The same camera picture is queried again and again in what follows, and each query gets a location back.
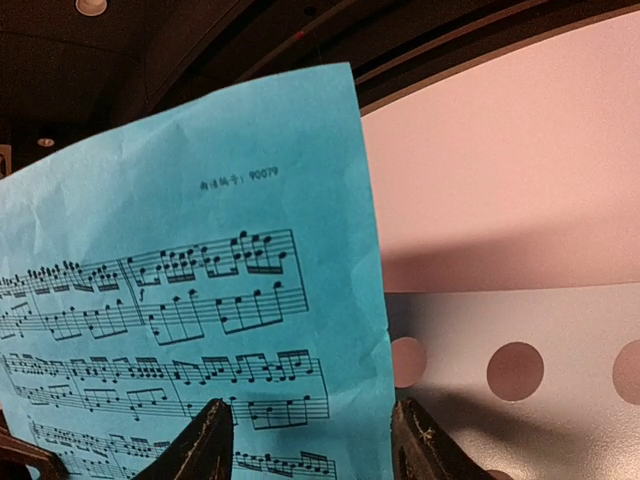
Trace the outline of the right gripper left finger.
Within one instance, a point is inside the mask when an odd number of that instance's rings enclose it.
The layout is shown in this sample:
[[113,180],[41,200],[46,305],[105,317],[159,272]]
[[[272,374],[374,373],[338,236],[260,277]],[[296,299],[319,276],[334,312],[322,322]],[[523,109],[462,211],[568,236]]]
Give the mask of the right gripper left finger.
[[135,480],[228,480],[233,468],[232,409],[210,400]]

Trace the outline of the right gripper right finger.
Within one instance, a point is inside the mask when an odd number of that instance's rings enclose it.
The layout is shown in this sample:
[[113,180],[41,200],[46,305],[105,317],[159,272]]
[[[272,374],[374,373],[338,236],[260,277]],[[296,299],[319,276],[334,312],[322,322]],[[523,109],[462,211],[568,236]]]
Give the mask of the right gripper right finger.
[[395,479],[482,479],[474,462],[413,398],[397,400],[391,414]]

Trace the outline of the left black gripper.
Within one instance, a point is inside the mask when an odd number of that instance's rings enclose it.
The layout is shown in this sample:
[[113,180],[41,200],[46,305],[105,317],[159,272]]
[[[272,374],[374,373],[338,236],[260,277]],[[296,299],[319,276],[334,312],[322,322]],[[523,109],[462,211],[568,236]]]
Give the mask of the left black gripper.
[[54,452],[13,437],[7,428],[2,427],[1,478],[30,479],[29,467],[38,471],[40,479],[68,478],[68,470]]

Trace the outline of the light blue music stand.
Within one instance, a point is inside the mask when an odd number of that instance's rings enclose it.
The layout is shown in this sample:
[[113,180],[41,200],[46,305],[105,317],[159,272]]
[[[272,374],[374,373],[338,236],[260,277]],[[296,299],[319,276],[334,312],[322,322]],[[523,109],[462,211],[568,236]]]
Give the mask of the light blue music stand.
[[514,479],[639,475],[639,288],[390,294],[416,398]]

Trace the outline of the blue sheet music page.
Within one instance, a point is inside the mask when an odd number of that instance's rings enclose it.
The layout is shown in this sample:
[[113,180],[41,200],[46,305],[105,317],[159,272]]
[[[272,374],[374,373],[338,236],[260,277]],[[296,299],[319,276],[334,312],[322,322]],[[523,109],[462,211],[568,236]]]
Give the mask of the blue sheet music page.
[[395,401],[345,63],[235,85],[1,183],[1,406],[75,479],[131,479],[205,404],[237,479],[389,479]]

